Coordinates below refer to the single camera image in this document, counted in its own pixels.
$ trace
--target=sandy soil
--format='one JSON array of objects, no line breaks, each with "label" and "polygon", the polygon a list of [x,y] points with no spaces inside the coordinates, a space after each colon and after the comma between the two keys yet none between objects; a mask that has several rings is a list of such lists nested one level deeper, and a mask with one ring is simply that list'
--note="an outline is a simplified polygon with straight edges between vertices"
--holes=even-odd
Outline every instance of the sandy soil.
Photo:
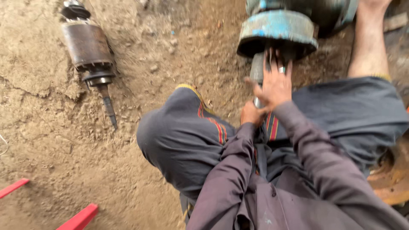
[{"label": "sandy soil", "polygon": [[[86,2],[115,52],[115,133],[97,91],[86,90],[70,62],[63,1],[0,2],[0,134],[9,142],[0,188],[31,179],[0,200],[4,229],[56,229],[89,203],[100,212],[87,229],[183,229],[178,192],[144,159],[135,132],[140,117],[180,83],[198,86],[218,115],[239,124],[251,97],[242,81],[250,62],[235,54],[244,1]],[[344,78],[352,31],[320,41],[317,52],[295,63],[294,88]],[[390,55],[397,76],[409,69],[408,45],[396,48],[401,35],[390,43],[393,53],[405,51]]]}]

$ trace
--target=finger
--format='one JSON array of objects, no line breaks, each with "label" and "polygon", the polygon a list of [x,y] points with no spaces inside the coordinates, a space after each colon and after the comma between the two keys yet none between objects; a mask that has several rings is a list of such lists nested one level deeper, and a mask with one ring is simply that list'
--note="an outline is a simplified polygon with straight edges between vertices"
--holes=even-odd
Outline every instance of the finger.
[{"label": "finger", "polygon": [[256,81],[251,80],[249,77],[244,78],[244,81],[251,85],[253,88],[253,94],[256,97],[262,97],[263,96],[263,90],[261,89],[261,87],[259,86],[259,84]]},{"label": "finger", "polygon": [[270,47],[270,68],[271,68],[271,72],[273,73],[278,72],[276,55],[275,55],[273,47]]},{"label": "finger", "polygon": [[280,51],[276,50],[276,58],[277,58],[277,69],[280,72],[280,68],[283,67],[283,62],[281,61]]},{"label": "finger", "polygon": [[266,116],[266,115],[270,112],[270,109],[267,108],[267,107],[264,107],[264,108],[258,109],[258,112],[259,112],[261,115]]},{"label": "finger", "polygon": [[268,50],[264,52],[263,71],[271,72],[270,68],[270,54]]},{"label": "finger", "polygon": [[285,70],[285,76],[291,78],[292,73],[292,60],[290,60],[287,64],[287,68]]}]

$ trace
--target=gray trousers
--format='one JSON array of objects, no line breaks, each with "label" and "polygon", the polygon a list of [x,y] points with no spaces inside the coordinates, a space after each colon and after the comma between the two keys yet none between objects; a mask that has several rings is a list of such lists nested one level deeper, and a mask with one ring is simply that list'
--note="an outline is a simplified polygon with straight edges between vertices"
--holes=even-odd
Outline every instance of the gray trousers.
[{"label": "gray trousers", "polygon": [[[292,97],[306,117],[328,131],[367,176],[384,148],[394,145],[407,129],[408,116],[401,99],[381,78],[317,84],[294,92]],[[194,203],[207,174],[220,162],[223,144],[234,132],[234,127],[206,107],[196,90],[183,85],[164,106],[142,118],[137,143],[166,181]],[[254,145],[255,169],[267,181],[275,183],[285,168],[292,167],[312,183],[274,114],[267,116]]]}]

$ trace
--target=dark gray shirt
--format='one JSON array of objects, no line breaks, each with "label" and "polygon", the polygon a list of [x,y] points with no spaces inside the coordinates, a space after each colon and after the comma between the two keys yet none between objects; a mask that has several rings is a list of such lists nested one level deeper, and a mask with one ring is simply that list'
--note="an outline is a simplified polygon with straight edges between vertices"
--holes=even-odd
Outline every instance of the dark gray shirt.
[{"label": "dark gray shirt", "polygon": [[208,174],[187,225],[193,229],[409,230],[408,221],[382,202],[361,171],[292,103],[275,116],[285,128],[315,191],[291,168],[276,186],[253,169],[251,123],[223,147],[222,161]]}]

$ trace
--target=hand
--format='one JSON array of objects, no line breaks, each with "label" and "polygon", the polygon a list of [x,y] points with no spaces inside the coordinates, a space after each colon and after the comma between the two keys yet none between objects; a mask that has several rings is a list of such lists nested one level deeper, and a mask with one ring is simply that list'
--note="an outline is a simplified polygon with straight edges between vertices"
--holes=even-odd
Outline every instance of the hand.
[{"label": "hand", "polygon": [[289,61],[286,73],[279,72],[281,67],[283,67],[283,63],[280,60],[278,50],[275,52],[273,48],[270,48],[264,55],[263,88],[257,82],[251,81],[250,78],[245,79],[246,82],[252,84],[254,95],[269,111],[273,111],[286,101],[291,101],[292,61]]},{"label": "hand", "polygon": [[267,108],[257,108],[254,105],[253,100],[248,101],[241,110],[240,124],[251,122],[258,128],[263,124],[267,113]]}]

